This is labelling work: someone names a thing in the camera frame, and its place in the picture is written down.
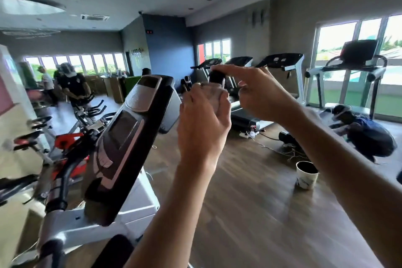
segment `white shirt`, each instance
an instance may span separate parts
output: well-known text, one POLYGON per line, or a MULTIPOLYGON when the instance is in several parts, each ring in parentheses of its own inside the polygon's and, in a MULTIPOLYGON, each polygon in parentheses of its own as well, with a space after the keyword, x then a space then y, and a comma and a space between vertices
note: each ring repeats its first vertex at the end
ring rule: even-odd
POLYGON ((47 72, 43 73, 42 82, 46 90, 54 88, 53 79, 50 77, 49 73, 47 72))

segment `black bottle cap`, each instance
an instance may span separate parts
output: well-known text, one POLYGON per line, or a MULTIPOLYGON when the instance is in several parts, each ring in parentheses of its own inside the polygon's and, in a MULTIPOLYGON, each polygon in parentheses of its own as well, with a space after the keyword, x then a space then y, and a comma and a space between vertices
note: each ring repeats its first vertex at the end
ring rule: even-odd
POLYGON ((212 70, 209 74, 209 82, 215 82, 217 84, 224 84, 226 75, 218 70, 212 70))

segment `blue wall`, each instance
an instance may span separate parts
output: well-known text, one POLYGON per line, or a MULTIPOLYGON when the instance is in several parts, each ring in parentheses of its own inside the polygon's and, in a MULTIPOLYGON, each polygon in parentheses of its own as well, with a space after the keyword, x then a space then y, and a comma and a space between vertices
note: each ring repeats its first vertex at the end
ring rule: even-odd
POLYGON ((186 75, 193 75, 195 55, 192 28, 186 27, 185 19, 181 17, 144 14, 147 34, 149 59, 153 74, 174 77, 174 86, 180 87, 180 80, 186 75))

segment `clear plastic bottle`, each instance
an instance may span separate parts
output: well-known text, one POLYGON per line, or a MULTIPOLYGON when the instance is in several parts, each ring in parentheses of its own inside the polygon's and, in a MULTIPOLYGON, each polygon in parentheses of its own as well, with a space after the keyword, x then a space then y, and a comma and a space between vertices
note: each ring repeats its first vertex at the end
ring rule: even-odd
POLYGON ((214 113, 216 114, 219 109, 219 99, 224 91, 225 75, 219 71, 212 71, 209 74, 208 82, 201 83, 201 89, 205 96, 208 98, 214 113))

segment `bucket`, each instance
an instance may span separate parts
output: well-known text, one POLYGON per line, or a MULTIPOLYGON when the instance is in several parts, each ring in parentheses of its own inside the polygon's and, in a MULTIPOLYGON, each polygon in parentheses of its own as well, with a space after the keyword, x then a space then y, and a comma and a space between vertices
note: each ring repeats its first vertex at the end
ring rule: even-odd
POLYGON ((309 161, 299 161, 296 163, 296 184, 302 189, 313 189, 318 178, 318 169, 309 161))

